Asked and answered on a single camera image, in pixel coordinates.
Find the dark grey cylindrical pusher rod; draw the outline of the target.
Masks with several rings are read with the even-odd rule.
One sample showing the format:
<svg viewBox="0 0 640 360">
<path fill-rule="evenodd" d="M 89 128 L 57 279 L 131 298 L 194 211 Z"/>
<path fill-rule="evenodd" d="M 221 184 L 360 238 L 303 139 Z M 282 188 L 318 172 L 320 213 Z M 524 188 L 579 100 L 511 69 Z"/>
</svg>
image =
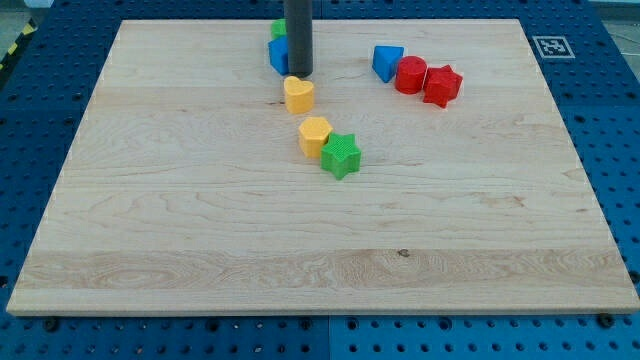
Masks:
<svg viewBox="0 0 640 360">
<path fill-rule="evenodd" d="M 305 78 L 313 72 L 312 1 L 284 0 L 289 72 Z"/>
</svg>

